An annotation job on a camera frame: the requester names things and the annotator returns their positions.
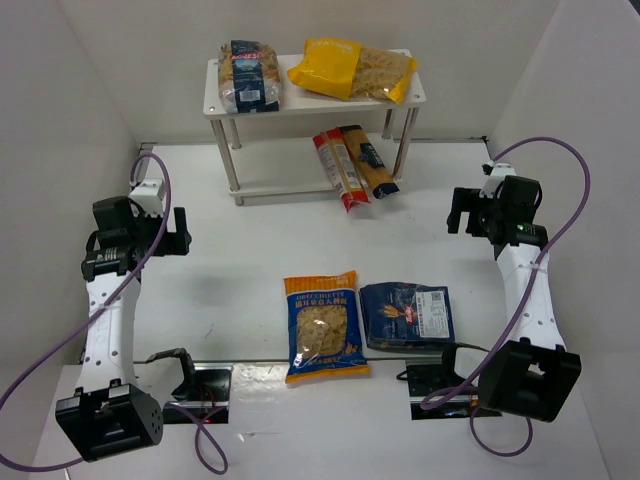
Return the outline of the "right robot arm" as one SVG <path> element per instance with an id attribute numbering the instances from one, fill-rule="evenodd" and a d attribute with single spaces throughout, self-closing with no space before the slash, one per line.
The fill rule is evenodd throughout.
<path id="1" fill-rule="evenodd" d="M 538 181 L 507 175 L 489 183 L 492 193 L 457 187 L 447 228 L 486 238 L 494 248 L 505 292 L 507 326 L 472 373 L 481 407 L 552 422 L 581 374 L 553 312 L 546 229 L 534 222 L 542 201 Z"/>

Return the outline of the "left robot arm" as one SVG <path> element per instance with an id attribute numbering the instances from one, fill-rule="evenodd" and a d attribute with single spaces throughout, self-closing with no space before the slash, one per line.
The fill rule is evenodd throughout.
<path id="1" fill-rule="evenodd" d="M 126 196 L 94 203 L 97 228 L 86 245 L 81 272 L 90 325 L 75 391 L 61 399 L 55 417 L 86 462 L 160 443 L 163 407 L 194 383 L 195 367 L 183 348 L 152 354 L 141 376 L 133 344 L 141 266 L 147 256 L 185 256 L 192 238 L 186 211 L 173 210 L 176 229 L 164 215 Z"/>

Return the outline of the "blue clear pasta bag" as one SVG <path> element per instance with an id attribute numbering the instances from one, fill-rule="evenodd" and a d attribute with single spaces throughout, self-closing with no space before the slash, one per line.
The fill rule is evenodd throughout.
<path id="1" fill-rule="evenodd" d="M 227 113 L 278 111 L 282 97 L 280 68 L 268 44 L 232 40 L 219 49 L 218 92 Z"/>

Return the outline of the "yellow blue spaghetti pack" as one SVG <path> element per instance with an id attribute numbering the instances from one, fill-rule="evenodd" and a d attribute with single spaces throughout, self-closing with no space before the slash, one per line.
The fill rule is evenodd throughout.
<path id="1" fill-rule="evenodd" d="M 339 127 L 349 155 L 373 197 L 381 200 L 399 191 L 381 157 L 359 125 Z"/>

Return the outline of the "dark blue pasta box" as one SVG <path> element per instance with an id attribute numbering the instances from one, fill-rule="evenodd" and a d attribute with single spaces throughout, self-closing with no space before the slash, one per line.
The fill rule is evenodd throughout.
<path id="1" fill-rule="evenodd" d="M 449 289 L 383 282 L 359 289 L 364 337 L 375 350 L 428 350 L 455 341 Z"/>

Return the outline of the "red spaghetti pack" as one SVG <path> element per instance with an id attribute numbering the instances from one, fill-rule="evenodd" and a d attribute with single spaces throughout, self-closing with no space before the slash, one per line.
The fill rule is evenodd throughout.
<path id="1" fill-rule="evenodd" d="M 349 155 L 339 128 L 321 132 L 313 137 L 320 162 L 346 210 L 369 202 L 359 173 Z"/>

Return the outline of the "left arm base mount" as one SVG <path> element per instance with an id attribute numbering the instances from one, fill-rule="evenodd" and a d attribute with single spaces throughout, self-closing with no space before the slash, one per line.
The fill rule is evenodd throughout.
<path id="1" fill-rule="evenodd" d="M 206 423 L 226 424 L 233 367 L 225 363 L 196 362 L 186 377 L 177 358 L 134 364 L 138 386 L 163 408 L 165 424 L 186 424 L 182 412 L 168 407 L 178 405 Z"/>

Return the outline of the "white two-tier shelf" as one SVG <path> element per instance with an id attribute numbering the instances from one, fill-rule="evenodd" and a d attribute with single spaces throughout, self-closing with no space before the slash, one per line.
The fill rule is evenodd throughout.
<path id="1" fill-rule="evenodd" d="M 300 54 L 278 57 L 284 106 L 276 112 L 249 115 L 230 114 L 224 110 L 218 93 L 218 61 L 208 61 L 203 114 L 214 132 L 229 195 L 238 206 L 250 198 L 319 193 L 332 189 L 310 140 L 321 130 L 319 127 L 305 127 L 303 139 L 285 130 L 267 140 L 248 141 L 241 139 L 238 134 L 238 119 L 257 119 L 263 123 L 295 120 L 301 124 L 318 114 L 383 113 L 385 119 L 382 130 L 370 133 L 369 139 L 383 156 L 383 162 L 394 179 L 399 181 L 402 177 L 413 128 L 420 108 L 426 101 L 419 75 L 412 75 L 402 104 L 377 100 L 345 102 L 291 84 L 286 77 L 286 70 L 301 60 Z"/>

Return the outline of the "orange blue orecchiette bag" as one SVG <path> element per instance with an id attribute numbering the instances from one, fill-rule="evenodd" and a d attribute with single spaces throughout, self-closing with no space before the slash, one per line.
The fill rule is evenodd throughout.
<path id="1" fill-rule="evenodd" d="M 288 360 L 285 383 L 367 375 L 356 299 L 357 272 L 288 277 Z"/>

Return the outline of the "yellow fusilli pasta bag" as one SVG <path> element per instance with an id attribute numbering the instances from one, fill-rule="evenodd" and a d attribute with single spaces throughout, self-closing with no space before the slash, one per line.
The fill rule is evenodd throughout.
<path id="1" fill-rule="evenodd" d="M 400 104 L 417 69 L 406 54 L 338 38 L 310 38 L 289 80 L 305 90 L 343 101 L 375 99 Z"/>

